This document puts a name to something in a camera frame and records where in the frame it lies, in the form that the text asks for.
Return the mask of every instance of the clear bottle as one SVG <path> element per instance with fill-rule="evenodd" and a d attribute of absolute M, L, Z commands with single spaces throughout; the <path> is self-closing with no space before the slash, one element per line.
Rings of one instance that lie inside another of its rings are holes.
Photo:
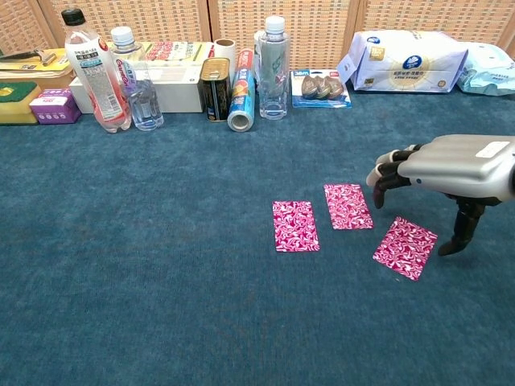
<path fill-rule="evenodd" d="M 265 34 L 259 37 L 259 113 L 270 120 L 286 116 L 290 84 L 290 36 L 284 18 L 266 18 Z"/>
<path fill-rule="evenodd" d="M 136 127 L 150 131 L 164 123 L 159 109 L 158 97 L 146 64 L 143 46 L 134 41 L 129 27 L 116 27 L 111 30 L 115 44 L 113 54 L 115 64 L 122 78 L 123 91 L 130 102 L 132 118 Z"/>
<path fill-rule="evenodd" d="M 107 44 L 88 26 L 80 9 L 63 10 L 61 15 L 67 26 L 66 55 L 89 94 L 95 118 L 109 133 L 129 129 L 130 106 Z"/>

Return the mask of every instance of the purple box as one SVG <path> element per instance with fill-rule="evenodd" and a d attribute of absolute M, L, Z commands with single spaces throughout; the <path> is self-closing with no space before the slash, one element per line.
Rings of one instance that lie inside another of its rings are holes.
<path fill-rule="evenodd" d="M 75 123 L 80 110 L 69 88 L 50 88 L 35 98 L 30 107 L 41 125 Z"/>

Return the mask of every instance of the woven rattan panel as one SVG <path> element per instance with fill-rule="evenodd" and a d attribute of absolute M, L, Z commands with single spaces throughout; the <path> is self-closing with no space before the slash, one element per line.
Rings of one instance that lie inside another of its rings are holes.
<path fill-rule="evenodd" d="M 220 34 L 213 38 L 235 39 L 237 50 L 253 47 L 254 32 L 265 28 L 267 16 L 277 14 L 286 19 L 291 35 L 291 68 L 331 68 L 341 60 L 349 0 L 218 0 L 216 4 L 212 24 L 217 23 Z"/>
<path fill-rule="evenodd" d="M 27 0 L 2 0 L 0 50 L 4 54 L 51 46 Z"/>
<path fill-rule="evenodd" d="M 207 9 L 206 0 L 50 1 L 63 27 L 60 12 L 81 8 L 89 25 L 106 39 L 114 27 L 129 26 L 140 41 L 203 41 L 202 29 L 209 28 L 200 23 L 199 4 Z"/>
<path fill-rule="evenodd" d="M 496 43 L 515 0 L 368 0 L 363 30 L 445 31 L 463 41 Z"/>

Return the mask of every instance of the black can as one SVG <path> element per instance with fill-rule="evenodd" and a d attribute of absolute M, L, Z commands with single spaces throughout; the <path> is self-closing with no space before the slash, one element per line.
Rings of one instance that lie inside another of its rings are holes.
<path fill-rule="evenodd" d="M 229 116 L 231 105 L 229 65 L 229 59 L 209 58 L 202 66 L 200 80 L 210 121 L 227 121 Z"/>

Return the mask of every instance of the pink patterned card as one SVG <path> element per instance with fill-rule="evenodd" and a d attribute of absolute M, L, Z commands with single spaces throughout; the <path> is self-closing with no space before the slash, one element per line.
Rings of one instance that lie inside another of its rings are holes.
<path fill-rule="evenodd" d="M 320 250 L 309 201 L 274 201 L 274 228 L 277 252 Z"/>
<path fill-rule="evenodd" d="M 436 239 L 433 232 L 396 217 L 373 259 L 411 280 L 418 280 Z"/>
<path fill-rule="evenodd" d="M 334 229 L 373 228 L 372 216 L 359 185 L 324 185 L 323 189 Z"/>

